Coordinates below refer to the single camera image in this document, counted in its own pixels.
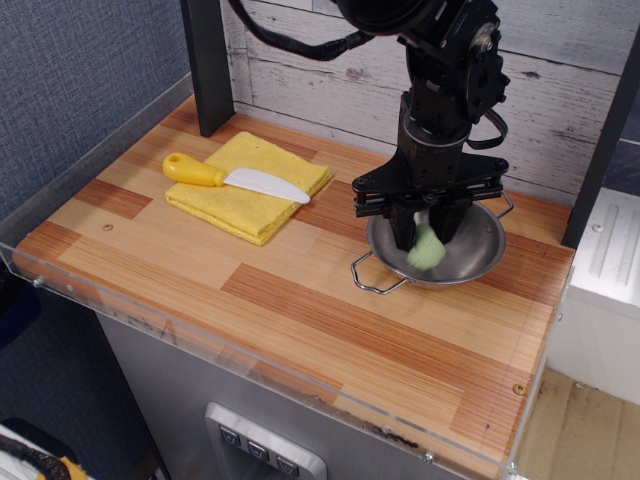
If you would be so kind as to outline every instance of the control panel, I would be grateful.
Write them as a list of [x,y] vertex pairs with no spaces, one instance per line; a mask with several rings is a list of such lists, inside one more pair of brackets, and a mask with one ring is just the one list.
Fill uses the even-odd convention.
[[209,403],[205,422],[214,447],[235,447],[292,479],[327,480],[327,466],[316,454],[222,405]]

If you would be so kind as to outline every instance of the wooden countertop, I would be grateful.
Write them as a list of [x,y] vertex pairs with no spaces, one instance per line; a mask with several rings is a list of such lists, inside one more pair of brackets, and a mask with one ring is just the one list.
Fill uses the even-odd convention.
[[[263,247],[163,198],[168,153],[204,159],[243,130],[334,174]],[[532,386],[569,273],[574,251],[560,239],[570,210],[513,194],[506,253],[491,273],[379,296],[351,277],[369,247],[350,183],[386,161],[242,116],[202,138],[190,99],[22,241],[16,263],[89,306],[349,412],[390,441],[494,476],[490,464],[508,461],[528,399],[514,386]],[[377,259],[359,272],[381,288],[397,281]]]

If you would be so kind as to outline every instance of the wire handle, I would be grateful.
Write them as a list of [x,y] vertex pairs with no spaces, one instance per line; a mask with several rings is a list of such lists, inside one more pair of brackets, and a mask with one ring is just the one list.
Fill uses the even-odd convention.
[[509,194],[507,193],[506,190],[502,191],[502,195],[504,195],[504,199],[509,204],[509,207],[504,212],[502,212],[500,215],[498,215],[498,220],[500,220],[502,217],[504,217],[507,213],[509,213],[511,210],[513,210],[515,208],[515,205],[513,204],[513,201],[511,200],[511,197],[509,197]]
[[358,271],[356,270],[356,267],[362,262],[364,262],[371,255],[373,255],[373,251],[369,250],[367,253],[365,253],[363,256],[361,256],[359,259],[357,259],[355,262],[351,264],[351,274],[353,275],[353,281],[362,290],[366,290],[367,292],[374,292],[374,293],[377,293],[378,295],[387,295],[407,282],[412,283],[411,280],[409,280],[408,278],[403,278],[398,283],[396,283],[395,285],[392,285],[386,290],[380,290],[379,288],[370,287],[369,285],[365,285],[361,283],[360,280],[358,279]]

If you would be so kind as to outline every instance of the clear plastic edge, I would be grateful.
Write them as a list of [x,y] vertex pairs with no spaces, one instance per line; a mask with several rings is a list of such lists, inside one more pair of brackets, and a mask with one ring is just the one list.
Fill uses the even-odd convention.
[[363,430],[421,457],[426,463],[436,464],[469,479],[504,479],[517,474],[513,463],[502,463],[476,452],[392,412],[354,398],[183,320],[125,298],[2,241],[0,256],[9,271],[36,287],[61,295],[319,413]]

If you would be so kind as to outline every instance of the yellow handle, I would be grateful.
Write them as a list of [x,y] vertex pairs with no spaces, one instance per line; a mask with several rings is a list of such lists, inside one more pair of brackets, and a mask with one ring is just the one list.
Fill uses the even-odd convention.
[[192,185],[221,187],[227,172],[206,165],[184,153],[172,153],[162,161],[162,171],[171,180]]
[[[89,479],[87,472],[85,472],[80,465],[76,465],[67,457],[62,457],[60,461],[64,463],[64,465],[67,467],[67,470],[69,470],[69,476],[71,477],[71,480],[88,480]],[[45,477],[43,474],[39,473],[38,478],[36,480],[45,480]]]

